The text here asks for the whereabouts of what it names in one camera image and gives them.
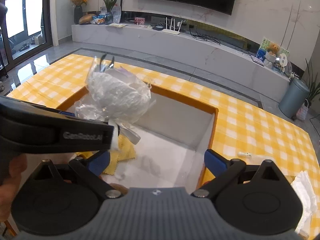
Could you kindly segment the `person's left hand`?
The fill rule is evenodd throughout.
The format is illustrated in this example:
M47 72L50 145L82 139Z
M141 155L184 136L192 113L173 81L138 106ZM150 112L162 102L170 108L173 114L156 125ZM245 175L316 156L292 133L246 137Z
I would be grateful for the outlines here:
M11 211L11 204L18 193L22 173L27 169L27 156L19 155L11 160L9 164L9 177L3 180L0 188L0 221L8 219Z

